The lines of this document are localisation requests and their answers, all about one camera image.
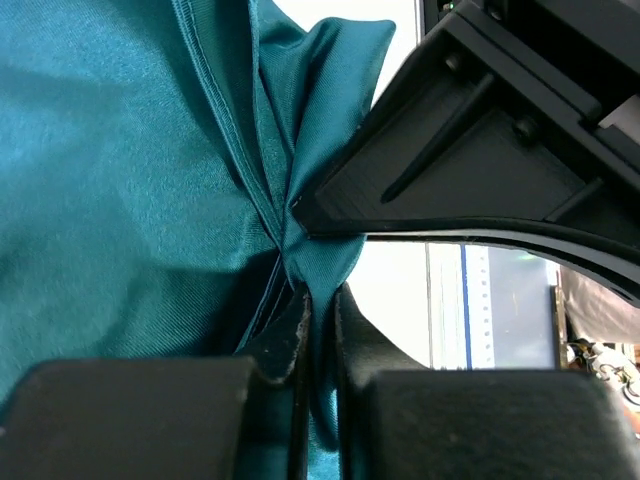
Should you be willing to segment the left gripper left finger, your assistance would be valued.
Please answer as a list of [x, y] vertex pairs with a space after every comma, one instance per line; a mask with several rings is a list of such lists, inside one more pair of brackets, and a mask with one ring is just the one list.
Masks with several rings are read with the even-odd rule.
[[5, 479], [303, 479], [311, 298], [237, 354], [31, 369], [1, 422]]

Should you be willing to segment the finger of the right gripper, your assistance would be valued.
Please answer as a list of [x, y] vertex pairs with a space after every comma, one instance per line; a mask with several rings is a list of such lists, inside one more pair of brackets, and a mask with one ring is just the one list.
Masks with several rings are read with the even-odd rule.
[[455, 9], [295, 202], [312, 236], [513, 247], [639, 300], [635, 9]]

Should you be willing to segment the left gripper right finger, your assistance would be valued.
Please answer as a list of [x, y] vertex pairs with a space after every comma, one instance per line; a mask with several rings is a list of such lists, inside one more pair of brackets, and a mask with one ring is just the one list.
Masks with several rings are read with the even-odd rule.
[[345, 479], [635, 479], [639, 445], [594, 377], [557, 370], [433, 370], [333, 301]]

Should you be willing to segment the teal cloth napkin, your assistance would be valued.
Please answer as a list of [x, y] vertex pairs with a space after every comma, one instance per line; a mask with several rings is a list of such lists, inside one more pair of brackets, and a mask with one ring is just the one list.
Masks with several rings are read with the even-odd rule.
[[227, 355], [313, 301], [308, 475], [339, 477], [330, 304], [361, 238], [294, 201], [368, 113], [395, 26], [271, 1], [1, 5], [1, 392], [39, 362]]

